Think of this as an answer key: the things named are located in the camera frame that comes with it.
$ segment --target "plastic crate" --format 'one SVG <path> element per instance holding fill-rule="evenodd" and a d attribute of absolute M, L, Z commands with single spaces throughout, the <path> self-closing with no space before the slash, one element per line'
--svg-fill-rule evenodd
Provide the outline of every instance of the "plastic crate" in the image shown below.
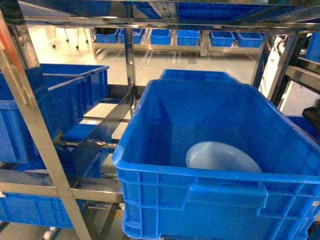
<path fill-rule="evenodd" d="M 151 44 L 170 45 L 170 30 L 153 29 L 150 35 Z"/>
<path fill-rule="evenodd" d="M 56 112 L 63 131 L 67 132 L 83 119 L 83 77 L 45 74 Z M 0 162 L 25 164 L 39 153 L 27 125 L 14 101 L 2 73 L 0 73 Z"/>
<path fill-rule="evenodd" d="M 263 173 L 187 168 L 202 141 Z M 132 238 L 300 240 L 320 210 L 320 147 L 246 84 L 150 81 L 112 161 Z"/>
<path fill-rule="evenodd" d="M 140 44 L 144 33 L 145 33 L 144 29 L 133 29 L 133 43 Z M 118 36 L 120 39 L 120 43 L 124 44 L 125 43 L 125 30 L 121 29 Z"/>
<path fill-rule="evenodd" d="M 181 46 L 197 46 L 199 42 L 199 31 L 178 30 L 177 44 Z"/>
<path fill-rule="evenodd" d="M 210 38 L 214 47 L 231 47 L 235 40 L 234 34 L 228 31 L 211 31 Z"/>
<path fill-rule="evenodd" d="M 179 2 L 177 6 L 180 20 L 197 19 L 213 21 L 237 20 L 270 8 L 267 5 L 195 2 Z"/>
<path fill-rule="evenodd" d="M 288 119 L 310 134 L 311 137 L 320 141 L 320 136 L 317 133 L 317 129 L 312 126 L 312 124 L 310 124 L 303 116 L 288 116 Z"/>
<path fill-rule="evenodd" d="M 124 5 L 135 5 L 136 8 L 142 12 L 144 15 L 146 15 L 150 19 L 161 19 L 159 14 L 153 9 L 152 6 L 150 6 L 147 2 L 129 2 L 129 1 L 122 1 Z"/>
<path fill-rule="evenodd" d="M 201 81 L 225 84 L 240 83 L 234 77 L 230 76 L 228 73 L 223 71 L 165 69 L 159 79 L 178 81 Z"/>
<path fill-rule="evenodd" d="M 312 33 L 305 58 L 311 61 L 320 62 L 320 32 Z"/>
<path fill-rule="evenodd" d="M 108 96 L 108 69 L 103 65 L 75 65 L 75 64 L 40 64 L 45 74 L 84 77 L 81 86 L 84 93 L 83 111 L 86 113 Z"/>
<path fill-rule="evenodd" d="M 116 44 L 118 41 L 118 34 L 120 29 L 118 28 L 113 34 L 99 34 L 95 33 L 95 40 L 101 44 Z"/>
<path fill-rule="evenodd" d="M 100 178 L 101 163 L 106 159 L 109 152 L 108 148 L 104 148 L 83 177 Z M 49 186 L 52 185 L 51 180 L 48 180 L 47 183 Z M 5 194 L 5 197 L 0 198 L 0 221 L 62 229 L 73 227 L 65 207 L 58 197 L 11 192 L 3 192 L 3 194 Z M 83 214 L 86 201 L 77 200 L 77 203 Z"/>
<path fill-rule="evenodd" d="M 236 35 L 242 48 L 259 48 L 263 40 L 262 35 L 256 32 L 238 32 Z"/>

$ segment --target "stainless steel rack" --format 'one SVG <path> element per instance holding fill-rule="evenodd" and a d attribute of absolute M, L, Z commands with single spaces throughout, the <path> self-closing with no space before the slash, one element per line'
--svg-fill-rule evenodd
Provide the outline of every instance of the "stainless steel rack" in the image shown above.
<path fill-rule="evenodd" d="M 67 178 L 61 160 L 63 155 L 67 154 L 75 167 L 80 168 L 78 160 L 87 159 L 90 162 L 103 147 L 115 147 L 113 144 L 106 144 L 105 135 L 102 133 L 111 134 L 128 111 L 134 112 L 136 100 L 143 91 L 142 86 L 136 86 L 134 48 L 138 49 L 138 46 L 133 44 L 133 28 L 265 33 L 258 50 L 259 56 L 251 81 L 256 88 L 261 83 L 269 53 L 274 46 L 275 35 L 288 35 L 285 51 L 281 55 L 279 68 L 268 98 L 276 106 L 281 104 L 282 95 L 289 81 L 300 83 L 317 93 L 320 92 L 318 82 L 320 64 L 298 58 L 306 34 L 320 31 L 320 24 L 317 23 L 317 19 L 320 19 L 319 1 L 286 0 L 283 4 L 284 1 L 277 0 L 242 0 L 241 4 L 270 7 L 230 21 L 203 20 L 197 19 L 196 16 L 192 20 L 179 19 L 174 6 L 185 1 L 147 1 L 161 16 L 161 19 L 135 18 L 134 12 L 137 10 L 132 4 L 126 5 L 123 8 L 125 11 L 118 12 L 118 15 L 115 15 L 117 18 L 102 18 L 70 15 L 23 16 L 17 0 L 0 2 L 0 68 L 49 173 L 0 169 L 0 191 L 60 197 L 80 240 L 102 239 L 104 234 L 108 233 L 110 222 L 112 222 L 110 219 L 114 216 L 118 204 L 123 203 L 122 194 L 119 193 L 121 184 L 113 179 Z M 112 0 L 112 4 L 121 4 L 119 2 L 120 0 Z M 187 0 L 187 2 L 239 3 L 237 0 Z M 291 10 L 282 11 L 287 6 L 292 6 Z M 58 119 L 52 99 L 48 97 L 44 104 L 43 99 L 39 99 L 37 95 L 38 90 L 47 89 L 47 86 L 28 32 L 28 23 L 64 27 L 126 28 L 124 48 L 128 86 L 110 86 L 109 95 L 120 97 L 122 100 L 105 119 L 101 119 L 101 123 L 83 141 L 73 143 L 77 146 L 72 154 L 67 151 L 68 145 L 63 133 L 60 131 L 59 134 L 52 134 L 50 125 L 55 126 L 55 121 Z M 214 51 L 215 49 L 208 45 L 207 50 Z M 85 219 L 83 218 L 76 199 L 114 203 L 113 210 L 110 211 L 105 223 L 105 231 L 101 231 L 101 234 L 96 231 L 90 221 L 92 219 L 90 214 L 86 214 Z"/>

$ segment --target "white plastic bowl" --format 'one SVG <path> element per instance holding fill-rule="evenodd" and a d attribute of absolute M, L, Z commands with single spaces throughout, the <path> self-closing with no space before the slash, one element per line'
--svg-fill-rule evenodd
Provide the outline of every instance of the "white plastic bowl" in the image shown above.
<path fill-rule="evenodd" d="M 262 173 L 258 164 L 243 151 L 218 141 L 193 145 L 186 154 L 186 166 L 194 169 Z"/>

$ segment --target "floor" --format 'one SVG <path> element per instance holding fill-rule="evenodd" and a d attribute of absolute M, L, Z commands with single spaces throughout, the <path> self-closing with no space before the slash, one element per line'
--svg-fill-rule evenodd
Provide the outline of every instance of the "floor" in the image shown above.
<path fill-rule="evenodd" d="M 86 39 L 82 29 L 79 36 L 79 49 L 76 49 L 76 29 L 67 29 L 69 42 L 66 42 L 64 30 L 57 28 L 56 48 L 52 48 L 52 26 L 29 26 L 29 32 L 40 63 L 108 65 L 110 66 L 108 71 L 109 84 L 127 84 L 124 50 L 104 50 L 100 54 L 95 55 L 92 52 L 91 44 L 85 42 Z M 135 52 L 136 84 L 145 86 L 149 80 L 158 79 L 164 69 L 223 71 L 229 73 L 242 83 L 249 83 L 255 63 L 255 59 L 248 55 L 208 56 L 201 58 L 192 53 Z M 284 112 L 286 114 L 299 115 L 303 108 L 313 105 L 317 98 L 318 95 L 310 93 L 305 88 L 300 88 L 299 85 L 294 85 L 292 94 L 289 96 L 290 100 L 287 102 L 288 107 L 284 108 Z M 105 117 L 114 106 L 101 103 L 87 113 L 87 116 Z M 126 123 L 121 123 L 112 137 L 119 139 L 126 126 Z M 101 171 L 106 174 L 114 174 L 110 157 L 105 161 Z M 46 227 L 11 223 L 0 233 L 0 240 L 40 240 L 46 230 Z M 107 239 L 122 240 L 124 238 L 121 230 L 121 215 L 117 214 Z M 78 237 L 73 229 L 63 229 L 55 239 L 77 240 Z"/>

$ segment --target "crate handle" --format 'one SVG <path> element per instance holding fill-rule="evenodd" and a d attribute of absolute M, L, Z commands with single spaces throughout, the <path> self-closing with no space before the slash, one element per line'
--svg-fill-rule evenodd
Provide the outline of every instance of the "crate handle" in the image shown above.
<path fill-rule="evenodd" d="M 190 185 L 187 193 L 187 202 L 209 203 L 221 206 L 265 208 L 268 191 L 261 187 L 241 185 Z"/>

